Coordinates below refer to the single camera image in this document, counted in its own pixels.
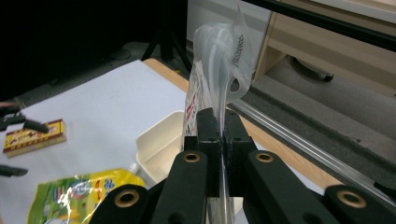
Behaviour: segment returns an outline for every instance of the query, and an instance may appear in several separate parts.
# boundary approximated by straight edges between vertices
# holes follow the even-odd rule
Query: wooden cabinet
[[[396,36],[396,24],[309,0],[281,0],[338,20]],[[389,10],[396,7],[389,5]],[[273,13],[262,42],[255,78],[285,55],[311,63],[373,91],[396,98],[396,53]]]

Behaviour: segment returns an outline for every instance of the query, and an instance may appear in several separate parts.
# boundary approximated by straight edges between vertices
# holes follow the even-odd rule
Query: metal rail
[[[275,0],[243,0],[257,7],[267,8],[274,12],[305,21],[320,28],[345,35],[365,43],[396,52],[396,36],[383,34],[346,21],[340,21],[328,16],[305,10],[299,7],[277,2]]]
[[[384,192],[374,187],[374,180],[372,180],[371,178],[361,174],[347,164],[337,160],[335,157],[326,153],[321,148],[309,143],[296,133],[293,133],[282,125],[276,123],[273,119],[265,116],[259,110],[252,107],[251,105],[248,105],[242,100],[235,100],[232,105],[235,106],[235,108],[240,110],[242,113],[259,122],[265,128],[271,130],[272,132],[282,137],[286,141],[292,143],[294,146],[296,146],[315,160],[321,162],[323,165],[335,171],[337,174],[343,176],[344,178],[350,180],[358,186],[361,186],[362,188],[373,193],[378,198],[396,207],[396,202],[394,202]]]

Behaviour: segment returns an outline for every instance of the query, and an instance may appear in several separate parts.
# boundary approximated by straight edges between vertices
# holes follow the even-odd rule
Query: clear plastic bag
[[[197,134],[196,114],[209,107],[213,108],[222,137],[226,105],[246,94],[254,71],[251,41],[240,7],[233,23],[208,23],[198,28],[193,51],[183,139]],[[235,80],[238,88],[232,91]],[[208,201],[209,223],[233,223],[233,200],[222,156],[220,164],[219,198]]]

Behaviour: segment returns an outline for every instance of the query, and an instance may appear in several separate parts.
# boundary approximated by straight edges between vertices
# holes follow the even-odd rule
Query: screw hole
[[[337,197],[342,203],[354,208],[363,208],[367,206],[367,202],[359,194],[349,190],[338,191]]]
[[[256,159],[262,162],[271,162],[274,160],[274,157],[267,153],[259,153],[256,155]]]
[[[130,207],[137,201],[139,201],[139,193],[134,189],[123,190],[114,199],[114,203],[120,208]]]
[[[186,162],[196,162],[196,161],[200,160],[201,157],[198,154],[189,153],[189,154],[184,155],[183,159]]]

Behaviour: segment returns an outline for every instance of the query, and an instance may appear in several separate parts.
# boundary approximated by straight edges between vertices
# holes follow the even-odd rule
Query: snack package
[[[66,141],[66,129],[62,119],[46,123],[48,133],[41,133],[30,129],[20,129],[7,133],[3,153],[8,157],[49,147]]]
[[[28,224],[89,223],[107,194],[122,185],[144,187],[142,178],[123,169],[103,171],[39,184]]]

